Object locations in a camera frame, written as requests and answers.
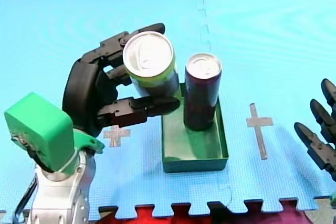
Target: gray tape cross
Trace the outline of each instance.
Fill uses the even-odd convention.
[[[251,118],[246,119],[246,123],[248,127],[254,127],[257,143],[260,151],[260,157],[262,160],[268,158],[263,135],[261,133],[262,126],[271,126],[273,125],[272,118],[259,118],[257,114],[256,105],[254,103],[250,104]]]
[[[117,125],[111,126],[110,130],[103,132],[103,138],[109,140],[110,147],[120,147],[121,138],[130,135],[130,129],[121,129]]]

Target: dark red can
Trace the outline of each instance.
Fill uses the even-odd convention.
[[[185,126],[195,131],[209,128],[215,115],[222,64],[211,54],[196,54],[185,66]]]

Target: green can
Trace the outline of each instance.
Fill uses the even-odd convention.
[[[164,35],[135,35],[125,45],[123,62],[140,96],[181,96],[174,48]]]

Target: can lid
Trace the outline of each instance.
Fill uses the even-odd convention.
[[[164,35],[144,31],[126,43],[122,57],[125,67],[132,74],[153,77],[168,68],[173,55],[173,46]]]
[[[187,71],[193,77],[210,79],[222,70],[219,59],[211,54],[201,53],[191,56],[186,64]]]

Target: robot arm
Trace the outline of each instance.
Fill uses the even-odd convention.
[[[316,122],[321,126],[321,134],[328,144],[322,142],[314,132],[302,123],[295,123],[294,128],[308,148],[310,157],[320,169],[325,169],[336,182],[336,151],[330,145],[336,144],[336,87],[331,81],[324,79],[321,88],[328,105],[332,109],[331,115],[315,99],[311,100],[310,109]],[[336,194],[331,197],[331,206],[336,207]]]
[[[12,141],[36,162],[35,177],[13,214],[13,223],[37,188],[28,223],[88,223],[89,187],[96,170],[94,154],[103,144],[95,137],[107,126],[135,125],[180,106],[173,97],[117,100],[116,87],[131,84],[122,52],[143,31],[165,32],[154,24],[123,32],[100,43],[72,66],[62,110],[31,93],[5,112]],[[104,68],[111,66],[108,72]]]

